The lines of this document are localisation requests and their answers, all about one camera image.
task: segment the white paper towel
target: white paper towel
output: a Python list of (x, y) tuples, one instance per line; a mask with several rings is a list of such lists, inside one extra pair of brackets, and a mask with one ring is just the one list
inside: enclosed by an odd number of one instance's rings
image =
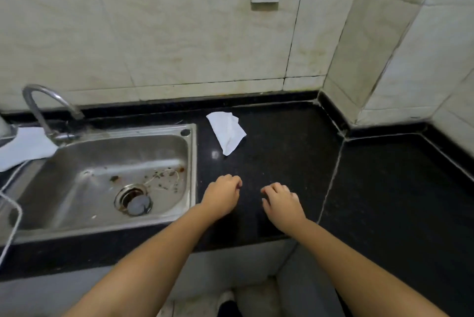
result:
[(30, 159), (51, 157), (57, 149), (41, 127), (20, 127), (16, 137), (0, 147), (0, 172)]
[(224, 156), (230, 155), (247, 135), (231, 112), (212, 112), (206, 116), (216, 134)]

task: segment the person's left hand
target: person's left hand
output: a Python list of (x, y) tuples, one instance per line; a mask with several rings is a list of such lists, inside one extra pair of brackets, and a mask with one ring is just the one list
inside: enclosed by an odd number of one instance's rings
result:
[(220, 176), (216, 182), (209, 184), (201, 205), (205, 206), (215, 219), (222, 218), (237, 205), (240, 187), (242, 180), (239, 176)]

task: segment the forearm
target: forearm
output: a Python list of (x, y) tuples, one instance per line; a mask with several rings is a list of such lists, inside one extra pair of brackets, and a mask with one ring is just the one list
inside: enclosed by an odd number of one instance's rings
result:
[(156, 316), (187, 257), (215, 219), (202, 206), (194, 206), (122, 259), (66, 316)]
[(294, 238), (314, 255), (355, 316), (446, 316), (418, 292), (316, 223), (305, 220)]

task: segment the sink rim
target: sink rim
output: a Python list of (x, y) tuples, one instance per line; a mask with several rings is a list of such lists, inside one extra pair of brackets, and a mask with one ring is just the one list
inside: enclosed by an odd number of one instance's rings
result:
[[(188, 136), (182, 136), (180, 133), (183, 129), (189, 129), (191, 133)], [(92, 233), (110, 232), (127, 230), (131, 228), (152, 226), (172, 222), (182, 216), (186, 211), (196, 204), (196, 185), (197, 185), (197, 125), (194, 123), (180, 125), (155, 125), (147, 127), (120, 128), (111, 130), (98, 130), (87, 133), (73, 144), (84, 143), (95, 140), (109, 140), (123, 137), (135, 136), (159, 136), (159, 135), (177, 135), (183, 138), (188, 145), (188, 171), (190, 178), (189, 196), (187, 193), (183, 198), (170, 210), (159, 215), (144, 215), (134, 217), (127, 222), (112, 223), (102, 226), (80, 227), (74, 229), (35, 229), (35, 230), (18, 230), (13, 244), (34, 241), (47, 241), (57, 238), (82, 236)], [(15, 201), (19, 200), (28, 184), (33, 180), (41, 167), (47, 161), (47, 158), (33, 160), (23, 167), (18, 177), (10, 185), (7, 195)], [(11, 209), (5, 201), (0, 202), (0, 246), (4, 246), (12, 226), (8, 222), (8, 213)]]

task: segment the dark pants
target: dark pants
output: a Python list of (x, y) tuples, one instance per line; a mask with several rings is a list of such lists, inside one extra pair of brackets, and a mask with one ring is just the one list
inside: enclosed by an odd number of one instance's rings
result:
[(238, 310), (237, 303), (234, 301), (227, 301), (221, 304), (217, 317), (242, 317)]

